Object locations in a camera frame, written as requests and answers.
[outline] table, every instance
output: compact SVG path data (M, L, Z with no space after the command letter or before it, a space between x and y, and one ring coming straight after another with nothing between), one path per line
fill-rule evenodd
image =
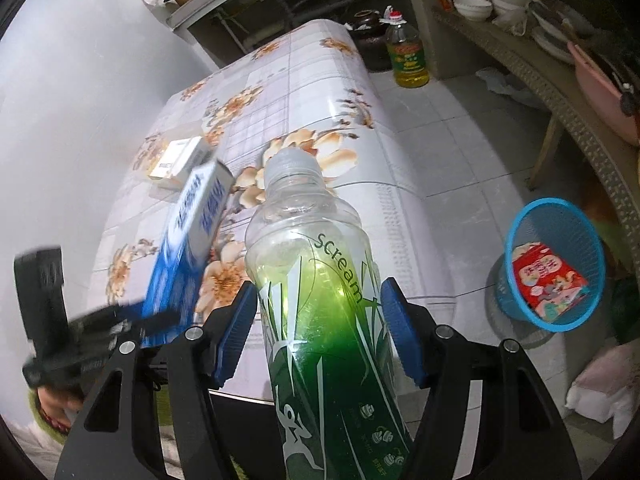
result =
M542 150L532 170L534 185L553 157L563 129L598 175L624 229L640 269L640 186L638 149L627 144L593 111L575 79L574 68L549 56L530 38L516 38L490 22L470 22L434 7L436 20L453 28L520 78L552 113ZM640 272L636 273L640 283Z
M308 22L169 99L146 139L141 136L116 194L95 259L88 310L146 295L178 192L158 189L144 170L155 165L167 140L191 136L204 136L236 178L196 320L230 304L247 279L244 232L265 200L264 165L294 145L316 157L329 186L358 211L379 276L395 277L406 297L429 307L437 322L451 323L452 279L441 264L411 160L347 30L329 20ZM382 330L379 317L372 314L371 323L374 332ZM394 367L398 396L414 392L397 357ZM259 313L223 393L271 400Z

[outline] bottle label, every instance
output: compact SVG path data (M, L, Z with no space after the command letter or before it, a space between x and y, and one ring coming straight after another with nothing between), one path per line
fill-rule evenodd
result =
M395 480L410 439L392 393L389 334L370 249L322 222L297 256L249 269L291 480Z
M396 73L414 74L424 70L424 49L420 43L391 44L386 47Z

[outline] cooking oil bottle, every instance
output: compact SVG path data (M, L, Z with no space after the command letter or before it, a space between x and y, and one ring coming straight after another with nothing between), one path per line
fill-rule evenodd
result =
M418 88L429 82L424 60L424 47L418 31L409 25L397 10L389 13L386 49L391 56L396 83L405 88Z

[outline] hand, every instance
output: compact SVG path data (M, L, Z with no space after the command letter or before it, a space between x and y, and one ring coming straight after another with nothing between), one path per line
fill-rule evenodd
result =
M51 419L53 425L60 430L68 431L71 421L65 414L65 408L79 412L82 409L82 399L68 390L58 390L52 386L41 386L37 389L40 407Z

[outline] blue white box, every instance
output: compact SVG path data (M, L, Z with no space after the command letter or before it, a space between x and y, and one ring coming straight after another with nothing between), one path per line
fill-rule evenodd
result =
M178 310L180 324L146 338L144 346L168 343L192 325L202 275L233 183L231 172L220 161L191 171L169 215L142 306L143 317Z

